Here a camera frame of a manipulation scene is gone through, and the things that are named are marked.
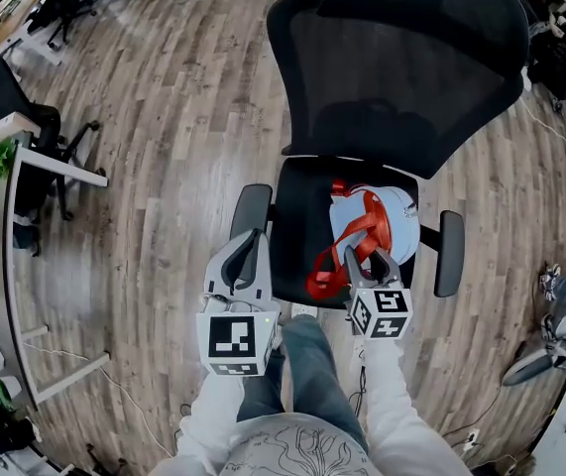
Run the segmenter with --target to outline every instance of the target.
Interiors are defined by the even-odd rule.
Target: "white sleeve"
[[[218,474],[227,462],[244,397],[241,378],[208,374],[192,403],[192,414],[179,423],[182,436],[176,444],[176,457],[160,462],[151,476]]]
[[[419,417],[391,340],[367,340],[367,425],[373,464],[391,476],[470,476],[450,445]]]

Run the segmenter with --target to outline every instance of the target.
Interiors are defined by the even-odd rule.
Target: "white cube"
[[[412,319],[412,299],[410,290],[396,284],[356,290],[351,317],[365,338],[400,339],[405,334]]]
[[[263,376],[277,322],[276,311],[198,313],[201,363],[219,376]]]

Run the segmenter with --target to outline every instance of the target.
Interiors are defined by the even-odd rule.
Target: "office chair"
[[[54,39],[56,38],[57,34],[59,34],[60,30],[62,30],[62,41],[65,44],[68,44],[66,35],[68,33],[68,28],[71,25],[71,22],[74,19],[85,14],[95,16],[96,12],[91,9],[91,5],[93,4],[92,0],[53,0],[53,2],[57,14],[60,17],[60,24],[57,26],[56,30],[47,41],[47,44],[52,50],[58,50],[59,47],[57,47],[54,43]]]
[[[65,163],[73,157],[86,131],[88,129],[96,131],[100,128],[97,121],[85,123],[70,144],[66,148],[61,147],[60,144],[64,143],[66,138],[60,135],[60,115],[57,109],[31,102],[18,84],[9,65],[0,57],[0,119],[14,112],[23,114],[41,128],[40,138],[35,140],[30,148]],[[57,183],[57,198],[62,219],[71,220],[72,214],[66,210],[64,176],[27,164],[21,167],[18,178],[15,213],[29,216],[34,210],[40,210],[54,180]]]
[[[289,158],[274,204],[268,185],[243,189],[231,237],[272,222],[274,296],[344,308],[347,288],[325,300],[305,288],[333,244],[333,182],[397,186],[417,203],[413,176],[432,178],[522,93],[526,19],[517,0],[279,0],[267,28],[289,103]],[[435,294],[456,294],[463,218],[442,212],[440,230],[421,227],[420,240],[438,253]],[[414,259],[399,267],[407,288]]]

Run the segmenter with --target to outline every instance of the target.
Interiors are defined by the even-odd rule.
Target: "white sweatshirt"
[[[208,375],[181,420],[177,456],[151,476],[469,476],[447,442],[412,406],[388,340],[367,341],[369,455],[344,431],[299,413],[236,422],[241,378]]]

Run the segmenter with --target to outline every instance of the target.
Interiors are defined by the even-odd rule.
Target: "potted plant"
[[[16,143],[12,138],[5,138],[0,142],[0,179],[9,175],[10,165],[16,155]]]

